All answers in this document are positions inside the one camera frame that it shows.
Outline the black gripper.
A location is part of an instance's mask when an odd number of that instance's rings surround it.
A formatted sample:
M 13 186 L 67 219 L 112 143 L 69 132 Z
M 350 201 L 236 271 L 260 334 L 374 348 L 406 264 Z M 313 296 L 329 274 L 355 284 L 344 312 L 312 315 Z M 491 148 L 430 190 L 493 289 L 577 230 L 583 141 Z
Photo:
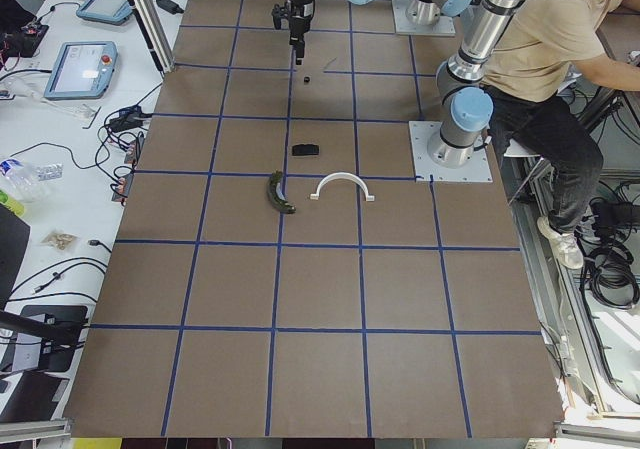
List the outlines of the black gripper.
M 305 33 L 310 30 L 314 16 L 315 0 L 286 0 L 283 5 L 275 4 L 272 11 L 273 26 L 282 29 L 282 21 L 288 22 L 289 44 L 293 48 L 295 64 L 301 65 L 305 56 Z

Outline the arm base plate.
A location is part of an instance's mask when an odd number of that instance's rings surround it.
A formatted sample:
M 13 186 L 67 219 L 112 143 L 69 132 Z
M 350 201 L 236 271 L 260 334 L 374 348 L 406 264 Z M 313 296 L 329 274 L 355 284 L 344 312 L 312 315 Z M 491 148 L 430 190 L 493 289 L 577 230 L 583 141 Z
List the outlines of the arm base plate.
M 409 133 L 417 182 L 492 183 L 483 138 L 467 148 L 447 145 L 440 134 L 439 121 L 410 121 Z
M 453 18 L 441 13 L 432 0 L 392 0 L 395 33 L 429 37 L 454 37 Z

